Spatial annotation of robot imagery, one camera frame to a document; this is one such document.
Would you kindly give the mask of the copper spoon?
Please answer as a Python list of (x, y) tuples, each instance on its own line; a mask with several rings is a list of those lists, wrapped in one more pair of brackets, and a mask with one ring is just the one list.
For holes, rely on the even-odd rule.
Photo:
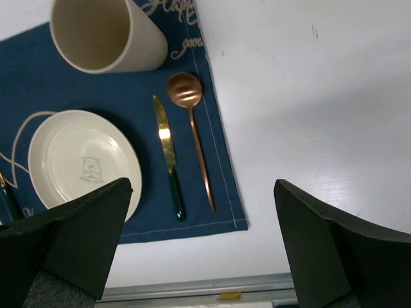
[(167, 93), (174, 104), (188, 110), (190, 125), (198, 155), (198, 162), (205, 185), (205, 191), (211, 212), (214, 214), (216, 211), (211, 192), (211, 184), (207, 173), (206, 162), (204, 160), (193, 111), (193, 109), (201, 102), (201, 99), (203, 97), (202, 85), (200, 81), (192, 74), (184, 72), (176, 73), (173, 74), (167, 82)]

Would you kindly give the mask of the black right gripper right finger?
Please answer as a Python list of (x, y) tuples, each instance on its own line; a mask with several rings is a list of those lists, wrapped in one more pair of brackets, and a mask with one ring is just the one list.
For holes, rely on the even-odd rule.
[(286, 180), (276, 181), (274, 199), (300, 307), (410, 307), (410, 234)]

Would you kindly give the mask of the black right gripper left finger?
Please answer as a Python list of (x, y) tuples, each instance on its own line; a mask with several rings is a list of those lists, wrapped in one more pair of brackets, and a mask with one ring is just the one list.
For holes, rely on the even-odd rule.
[(1, 225), (1, 307), (94, 307), (101, 300), (133, 189), (118, 178)]

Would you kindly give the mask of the gold knife green handle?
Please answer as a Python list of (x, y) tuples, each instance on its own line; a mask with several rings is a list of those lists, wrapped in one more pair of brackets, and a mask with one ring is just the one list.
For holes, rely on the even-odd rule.
[(168, 170), (168, 179), (170, 183), (171, 197), (175, 209), (175, 215), (178, 221), (184, 221), (187, 218), (186, 208), (182, 199), (177, 173), (175, 172), (175, 165), (177, 158), (171, 136), (170, 124), (164, 105), (160, 99), (153, 95), (153, 103), (155, 107), (155, 115), (157, 119), (158, 135), (161, 141), (162, 150)]

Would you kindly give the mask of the beige paper cup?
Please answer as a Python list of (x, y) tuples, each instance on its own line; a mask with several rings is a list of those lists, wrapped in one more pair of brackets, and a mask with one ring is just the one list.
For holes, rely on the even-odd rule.
[(152, 71), (168, 53), (163, 32), (134, 1), (53, 1), (49, 28), (62, 58), (84, 73)]

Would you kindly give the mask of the dark blue cloth placemat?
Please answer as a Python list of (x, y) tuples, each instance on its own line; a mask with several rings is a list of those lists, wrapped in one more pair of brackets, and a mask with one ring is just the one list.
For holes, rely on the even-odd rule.
[(141, 166), (141, 198), (120, 243), (246, 230), (194, 4), (138, 5), (169, 44), (155, 71), (80, 72), (48, 24), (1, 41), (1, 171), (25, 216), (44, 212), (28, 174), (31, 138), (51, 114), (84, 110), (119, 128)]

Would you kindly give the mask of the cream round plate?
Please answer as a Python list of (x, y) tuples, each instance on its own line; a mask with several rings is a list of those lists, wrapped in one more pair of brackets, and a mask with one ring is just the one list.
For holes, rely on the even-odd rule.
[(66, 110), (45, 119), (31, 138), (28, 167), (33, 188), (47, 209), (121, 177), (132, 186), (126, 219), (141, 198), (142, 171), (133, 146), (119, 128), (92, 112)]

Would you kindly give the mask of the gold fork green handle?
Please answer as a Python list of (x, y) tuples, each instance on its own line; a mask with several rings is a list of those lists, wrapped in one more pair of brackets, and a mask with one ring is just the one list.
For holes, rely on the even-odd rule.
[(6, 183), (3, 175), (1, 175), (1, 199), (12, 221), (17, 221), (23, 218), (22, 212), (13, 196), (12, 190)]

